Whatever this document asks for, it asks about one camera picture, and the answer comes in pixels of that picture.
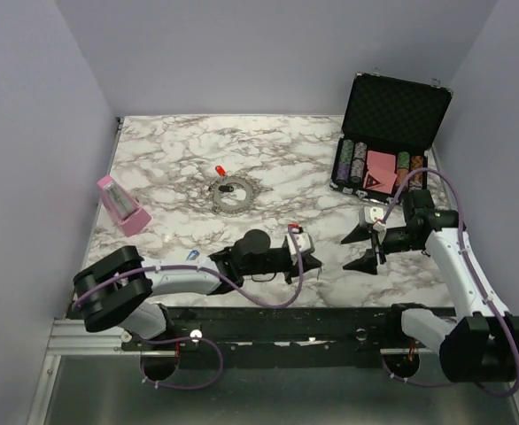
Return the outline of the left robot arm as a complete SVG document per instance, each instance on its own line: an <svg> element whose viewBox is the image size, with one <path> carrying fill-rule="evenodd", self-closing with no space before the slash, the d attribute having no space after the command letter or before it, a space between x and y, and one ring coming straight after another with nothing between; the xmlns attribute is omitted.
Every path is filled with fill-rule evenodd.
<svg viewBox="0 0 519 425"><path fill-rule="evenodd" d="M267 303L243 289L246 278L282 274L287 283L301 287L306 272L321 266L314 256L312 237L297 226L288 228L279 248L272 247L266 232L252 229L231 246L177 264L146 259L134 245L126 245L73 278L73 308L90 333L118 327L161 350L171 343L173 330L166 308L153 303L154 297L236 291L266 307Z"/></svg>

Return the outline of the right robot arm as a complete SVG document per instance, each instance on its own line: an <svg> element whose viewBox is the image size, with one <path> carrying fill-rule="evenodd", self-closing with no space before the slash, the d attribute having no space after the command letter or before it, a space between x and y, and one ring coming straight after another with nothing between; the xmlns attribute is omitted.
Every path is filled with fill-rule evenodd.
<svg viewBox="0 0 519 425"><path fill-rule="evenodd" d="M519 378L519 316L495 294L469 245L455 210L439 210L426 189L402 197L405 223L387 228L385 210L365 206L344 244L368 241L364 254L346 270L376 274L387 255L424 251L443 275L455 320L449 322L416 303L393 305L383 325L385 340L396 347L415 340L438 355L451 383L511 382Z"/></svg>

